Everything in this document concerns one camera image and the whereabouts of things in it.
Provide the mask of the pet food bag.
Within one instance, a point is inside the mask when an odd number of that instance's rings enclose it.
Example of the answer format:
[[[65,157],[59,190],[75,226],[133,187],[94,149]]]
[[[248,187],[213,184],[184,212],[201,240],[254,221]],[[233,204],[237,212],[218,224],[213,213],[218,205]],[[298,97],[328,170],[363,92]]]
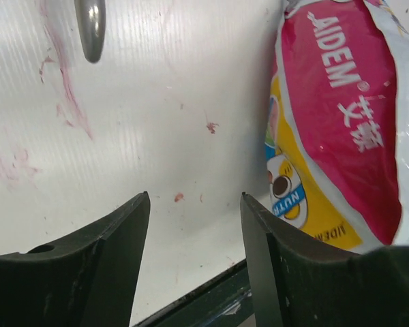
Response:
[[[409,34],[385,1],[289,1],[265,149],[272,213],[334,247],[409,245]]]

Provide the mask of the metal food scoop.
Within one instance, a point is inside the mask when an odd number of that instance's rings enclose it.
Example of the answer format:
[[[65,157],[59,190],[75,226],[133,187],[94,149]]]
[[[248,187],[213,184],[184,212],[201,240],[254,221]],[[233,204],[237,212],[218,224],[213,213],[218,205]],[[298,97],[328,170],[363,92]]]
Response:
[[[97,63],[104,47],[106,1],[75,0],[74,7],[85,59],[90,63]]]

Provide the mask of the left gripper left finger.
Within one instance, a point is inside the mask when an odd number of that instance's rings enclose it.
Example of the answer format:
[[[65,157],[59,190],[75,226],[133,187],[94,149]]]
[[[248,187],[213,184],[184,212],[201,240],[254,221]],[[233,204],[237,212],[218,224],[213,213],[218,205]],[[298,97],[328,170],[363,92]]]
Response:
[[[128,326],[150,199],[27,253],[0,255],[0,326]]]

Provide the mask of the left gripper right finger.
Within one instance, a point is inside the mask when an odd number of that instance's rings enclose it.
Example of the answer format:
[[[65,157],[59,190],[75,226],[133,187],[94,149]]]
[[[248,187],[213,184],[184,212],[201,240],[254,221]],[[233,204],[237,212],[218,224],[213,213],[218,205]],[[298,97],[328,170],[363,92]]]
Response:
[[[409,326],[409,246],[366,254],[323,243],[241,196],[258,326]]]

